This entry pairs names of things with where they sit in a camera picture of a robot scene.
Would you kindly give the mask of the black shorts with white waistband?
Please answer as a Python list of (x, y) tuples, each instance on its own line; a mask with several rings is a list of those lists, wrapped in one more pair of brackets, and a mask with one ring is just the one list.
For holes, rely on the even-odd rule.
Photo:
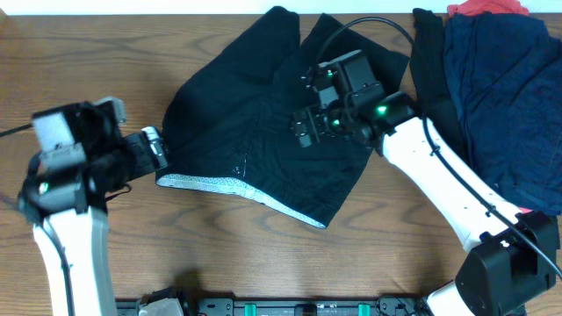
[(290, 124), (295, 111), (315, 100), (303, 77), (316, 56), (332, 60), (358, 49), (385, 92), (398, 90), (404, 54), (327, 14), (302, 37), (298, 14), (271, 8), (176, 93), (162, 122), (170, 164), (156, 183), (232, 194), (310, 226), (328, 226), (371, 150), (329, 137), (302, 147)]

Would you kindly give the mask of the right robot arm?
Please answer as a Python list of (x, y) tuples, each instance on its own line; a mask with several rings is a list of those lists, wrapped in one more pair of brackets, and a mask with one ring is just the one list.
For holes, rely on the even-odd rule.
[(419, 315), (508, 315), (554, 287), (558, 222), (523, 213), (490, 189), (442, 140), (403, 92), (330, 97), (292, 115), (302, 147), (358, 140), (405, 173), (445, 217), (467, 253), (455, 278), (421, 302)]

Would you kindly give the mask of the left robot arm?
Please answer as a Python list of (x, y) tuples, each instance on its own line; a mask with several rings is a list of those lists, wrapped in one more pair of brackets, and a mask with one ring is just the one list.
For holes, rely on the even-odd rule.
[(159, 131), (121, 134), (122, 100), (67, 104), (32, 115), (40, 151), (29, 161), (18, 209), (32, 223), (55, 315), (118, 312), (108, 262), (107, 203), (169, 164)]

